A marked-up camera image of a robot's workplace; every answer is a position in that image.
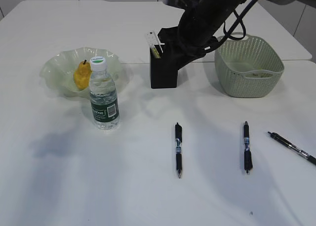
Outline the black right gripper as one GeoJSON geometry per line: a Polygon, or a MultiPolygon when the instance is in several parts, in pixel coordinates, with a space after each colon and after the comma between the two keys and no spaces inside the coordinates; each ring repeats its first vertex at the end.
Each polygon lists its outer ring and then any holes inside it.
{"type": "Polygon", "coordinates": [[[179,71],[187,64],[203,58],[209,49],[215,48],[219,42],[212,37],[203,45],[193,45],[180,35],[178,27],[162,28],[158,33],[159,40],[164,43],[164,69],[179,71]]]}

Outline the blue black right robot arm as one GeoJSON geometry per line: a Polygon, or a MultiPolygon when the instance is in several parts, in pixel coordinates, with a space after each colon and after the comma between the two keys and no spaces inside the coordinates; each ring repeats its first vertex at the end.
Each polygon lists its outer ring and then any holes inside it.
{"type": "MultiPolygon", "coordinates": [[[[214,34],[235,11],[247,0],[162,0],[164,4],[184,10],[178,26],[163,28],[158,37],[164,43],[161,65],[163,69],[179,70],[188,63],[204,57],[217,49],[223,41],[217,41],[214,34]]],[[[237,15],[232,27],[225,33],[226,40],[242,18],[258,0],[252,0],[237,15]]],[[[295,0],[268,0],[275,4],[287,5],[295,0]]],[[[316,0],[297,0],[315,7],[316,0]]]]}

